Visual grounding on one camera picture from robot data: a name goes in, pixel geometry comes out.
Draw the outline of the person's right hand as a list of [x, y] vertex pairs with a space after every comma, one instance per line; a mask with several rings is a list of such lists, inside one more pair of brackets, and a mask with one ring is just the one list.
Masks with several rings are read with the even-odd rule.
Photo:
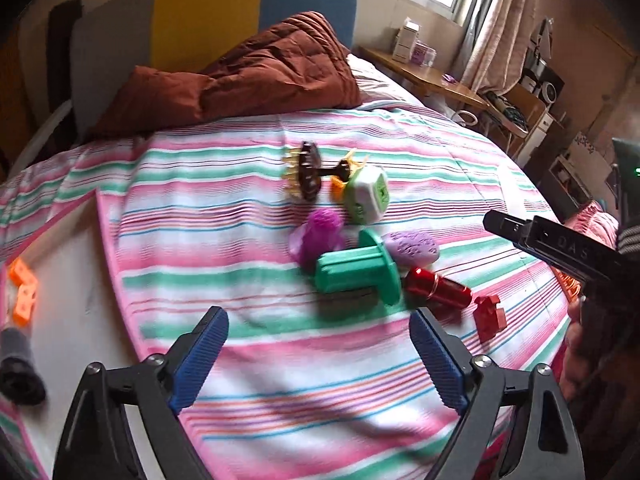
[[561, 392], [567, 402], [574, 399], [592, 373], [589, 360], [582, 354], [582, 336], [584, 336], [582, 305], [585, 300], [585, 296], [580, 296], [567, 309], [570, 325], [564, 337], [565, 354], [559, 379]]

